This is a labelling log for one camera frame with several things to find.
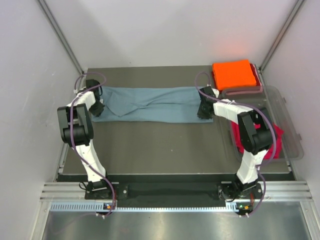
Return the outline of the light blue t-shirt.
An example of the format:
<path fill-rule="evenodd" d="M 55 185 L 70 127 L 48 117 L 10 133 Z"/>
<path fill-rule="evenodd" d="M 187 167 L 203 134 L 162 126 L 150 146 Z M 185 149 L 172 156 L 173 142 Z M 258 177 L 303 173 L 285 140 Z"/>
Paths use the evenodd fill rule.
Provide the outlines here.
<path fill-rule="evenodd" d="M 99 122 L 211 123 L 197 116 L 200 96 L 195 87 L 126 88 L 102 87 L 103 112 Z"/>

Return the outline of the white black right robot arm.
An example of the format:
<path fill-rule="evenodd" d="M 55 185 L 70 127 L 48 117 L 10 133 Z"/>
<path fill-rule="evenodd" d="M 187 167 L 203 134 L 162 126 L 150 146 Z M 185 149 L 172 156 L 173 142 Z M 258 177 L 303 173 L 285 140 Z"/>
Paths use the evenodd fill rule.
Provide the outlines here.
<path fill-rule="evenodd" d="M 237 124 L 243 147 L 242 160 L 230 186 L 221 189 L 221 196 L 230 200 L 245 198 L 257 185 L 258 172 L 265 155 L 276 145 L 276 133 L 266 108 L 257 108 L 229 99 L 218 99 L 211 86 L 197 88 L 200 105 L 197 116 L 225 118 Z"/>

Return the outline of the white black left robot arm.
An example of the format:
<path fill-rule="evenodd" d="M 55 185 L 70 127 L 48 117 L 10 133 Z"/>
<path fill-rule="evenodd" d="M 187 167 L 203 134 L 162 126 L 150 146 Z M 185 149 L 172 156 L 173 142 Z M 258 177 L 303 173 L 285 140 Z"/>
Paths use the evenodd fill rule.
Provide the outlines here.
<path fill-rule="evenodd" d="M 93 144 L 94 128 L 90 115 L 99 117 L 104 111 L 102 92 L 97 80 L 86 80 L 85 87 L 76 93 L 75 99 L 57 109 L 61 139 L 80 157 L 87 173 L 88 184 L 83 186 L 86 199 L 106 199 L 114 191 L 113 185 L 106 181 L 107 172 Z"/>

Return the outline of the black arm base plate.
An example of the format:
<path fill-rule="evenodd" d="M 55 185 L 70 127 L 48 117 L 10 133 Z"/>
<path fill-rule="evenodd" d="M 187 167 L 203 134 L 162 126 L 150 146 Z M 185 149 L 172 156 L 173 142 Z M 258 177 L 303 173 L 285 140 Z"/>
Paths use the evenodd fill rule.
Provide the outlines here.
<path fill-rule="evenodd" d="M 236 182 L 100 182 L 83 186 L 90 200 L 129 200 L 138 197 L 209 197 L 213 200 L 232 200 L 261 197 L 262 187 L 254 182 L 240 186 Z"/>

